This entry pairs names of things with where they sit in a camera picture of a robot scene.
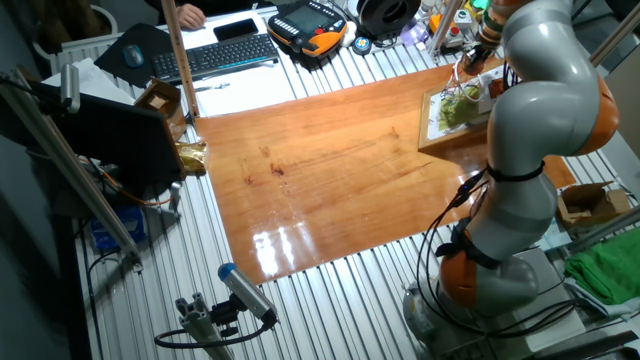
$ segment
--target white desk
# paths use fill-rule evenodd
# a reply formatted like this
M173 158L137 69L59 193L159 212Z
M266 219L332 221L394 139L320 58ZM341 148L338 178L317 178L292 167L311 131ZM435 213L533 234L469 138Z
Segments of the white desk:
M265 9L259 13L267 19L275 10ZM51 64L52 71L57 73L63 64L87 57L95 60L116 39L117 36L106 36L65 44L63 52ZM403 45L365 57L341 49L339 56L324 60L324 66L313 71L292 63L282 53L280 58L277 66L283 70L281 81L289 84L292 99L436 65L415 47ZM448 55L441 59L440 65L455 60L455 56ZM142 89L114 79L110 74L107 76L134 98L142 94ZM185 140L196 140L192 126ZM620 181L600 151L566 159L566 162L579 183ZM158 199L168 196L168 193L158 194ZM217 270L232 258L209 177L188 177L181 196L182 216L176 224L169 225L153 216L154 209L145 210L150 240L140 246L142 273L120 273L113 261L99 264L91 273L91 285L96 293L95 318L85 273L88 264L99 254L90 240L76 240L94 359L101 358L101 351L104 359L207 359L202 350L173 351L153 343L155 335L180 328L175 299L190 298L199 291L212 305L226 301L229 296L226 286L217 278ZM438 234L436 246L443 240L448 241L450 231L442 227ZM424 357L424 347L406 327L401 307L403 287L414 280L419 241L418 236L400 239L261 285L276 305L281 324L275 332L232 346L236 358L410 360ZM564 256L563 251L549 255L559 266ZM242 335L254 332L258 326L248 314L241 314L238 325ZM186 337L182 336L180 341L186 341Z

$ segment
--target metal rod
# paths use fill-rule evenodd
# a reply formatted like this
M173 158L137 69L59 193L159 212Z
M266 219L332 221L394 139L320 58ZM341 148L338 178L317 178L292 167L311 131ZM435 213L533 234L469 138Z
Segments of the metal rod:
M618 231L622 228L625 228L631 224L635 224L640 221L640 206L636 206L631 209L629 212L622 214L615 219L609 221L608 223L602 225L602 227L598 228L595 231L592 231L586 235L578 237L571 245L571 250L573 252L582 251L588 247L591 247L593 244L600 241L600 239L605 236L611 234L614 231Z
M11 74L11 80L29 87L26 80L18 72ZM127 255L138 258L140 254L136 243L115 212L100 193L89 174L80 166L76 155L64 139L51 117L42 115L34 98L26 92L8 84L0 86L2 95L29 132L33 134L40 146L51 157L56 167L67 178L71 186L98 217L104 227L113 236L120 249Z
M613 49L615 49L620 41L624 39L627 34L629 34L636 26L640 24L640 3L636 5L633 10L627 15L624 20L620 23L620 26L605 40L596 51L591 54L589 61L593 67L597 67L604 61L604 59L611 54Z
M187 51L184 49L184 43L182 41L182 32L180 30L178 14L176 14L176 3L174 0L161 0L161 3L164 18L167 21L167 27L169 29L169 37L171 37L173 53L178 64L180 80L182 80L182 88L184 89L184 94L187 97L189 114L193 119L200 115L200 110L198 109L196 91L193 88L193 78L191 77L191 68L189 68Z
M449 24L451 24L451 22L453 21L453 17L456 15L456 11L460 9L461 5L462 5L462 0L449 1L449 4L447 5L447 8L444 11L444 14L442 14L442 18L440 19L440 24L438 25L438 29L436 30L436 33L433 35L433 38L431 39L431 44L429 45L430 48L428 52L430 56L433 55L434 51L436 51L437 49L440 49L440 46L442 45L442 42L444 41L444 38L447 35L447 31L449 31Z

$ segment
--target mouse pad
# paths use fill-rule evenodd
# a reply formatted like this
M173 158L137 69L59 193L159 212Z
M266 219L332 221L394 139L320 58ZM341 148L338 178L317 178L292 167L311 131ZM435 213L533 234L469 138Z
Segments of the mouse pad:
M144 64L141 67L132 69L124 62L122 50L128 45L138 45L140 48L144 57ZM144 89L154 75L151 58L170 52L173 52L173 48L168 33L151 25L136 24L122 34L94 64L113 76Z

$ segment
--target wooden table surface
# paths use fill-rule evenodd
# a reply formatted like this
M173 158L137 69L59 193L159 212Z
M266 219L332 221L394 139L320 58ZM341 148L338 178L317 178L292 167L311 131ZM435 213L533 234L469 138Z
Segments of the wooden table surface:
M423 93L450 74L443 66L197 119L238 267L262 283L427 229L486 159L486 145L447 159L417 151ZM556 187L575 182L562 159L546 162Z

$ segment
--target cardboard box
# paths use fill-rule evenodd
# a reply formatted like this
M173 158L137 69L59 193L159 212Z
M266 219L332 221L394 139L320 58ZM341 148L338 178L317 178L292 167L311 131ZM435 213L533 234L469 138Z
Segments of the cardboard box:
M169 126L173 141L178 141L187 131L187 122L180 106L180 90L175 86L152 78L151 85L134 105L161 113Z
M572 233L591 231L631 209L624 190L606 191L613 181L574 185L558 196L558 219Z

